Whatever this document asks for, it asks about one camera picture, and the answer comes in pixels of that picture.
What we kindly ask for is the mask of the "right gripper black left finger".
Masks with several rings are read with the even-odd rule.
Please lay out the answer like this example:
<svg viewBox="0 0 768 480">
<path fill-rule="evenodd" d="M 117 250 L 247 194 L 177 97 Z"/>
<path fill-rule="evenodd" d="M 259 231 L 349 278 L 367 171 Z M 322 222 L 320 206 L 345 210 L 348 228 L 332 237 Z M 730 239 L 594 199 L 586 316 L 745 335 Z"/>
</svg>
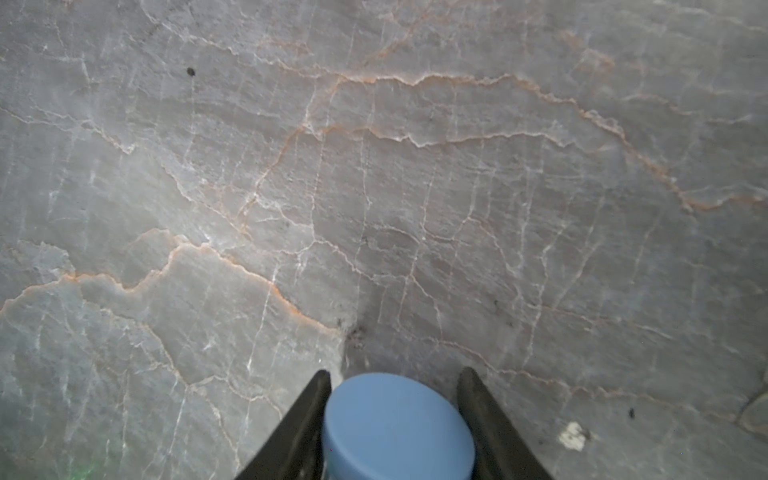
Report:
<svg viewBox="0 0 768 480">
<path fill-rule="evenodd" d="M 236 480 L 323 478 L 321 430 L 331 375 L 318 370 Z"/>
</svg>

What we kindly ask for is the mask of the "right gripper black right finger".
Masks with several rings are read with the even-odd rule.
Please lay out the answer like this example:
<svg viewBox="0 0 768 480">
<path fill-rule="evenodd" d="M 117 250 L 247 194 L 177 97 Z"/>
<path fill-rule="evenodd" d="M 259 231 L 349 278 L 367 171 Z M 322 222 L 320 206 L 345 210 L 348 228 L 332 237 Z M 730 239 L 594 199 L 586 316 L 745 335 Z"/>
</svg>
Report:
<svg viewBox="0 0 768 480">
<path fill-rule="evenodd" d="M 473 480 L 553 480 L 471 367 L 459 374 L 457 403 L 476 449 Z"/>
</svg>

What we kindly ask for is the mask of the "blue hourglass number 30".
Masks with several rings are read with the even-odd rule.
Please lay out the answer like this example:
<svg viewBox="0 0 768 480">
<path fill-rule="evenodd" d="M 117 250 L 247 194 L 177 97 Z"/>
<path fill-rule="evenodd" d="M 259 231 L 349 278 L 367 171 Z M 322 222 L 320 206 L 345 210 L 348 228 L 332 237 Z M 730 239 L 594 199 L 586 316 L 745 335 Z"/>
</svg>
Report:
<svg viewBox="0 0 768 480">
<path fill-rule="evenodd" d="M 325 479 L 467 480 L 476 450 L 459 411 L 407 377 L 366 373 L 335 388 L 321 431 Z"/>
</svg>

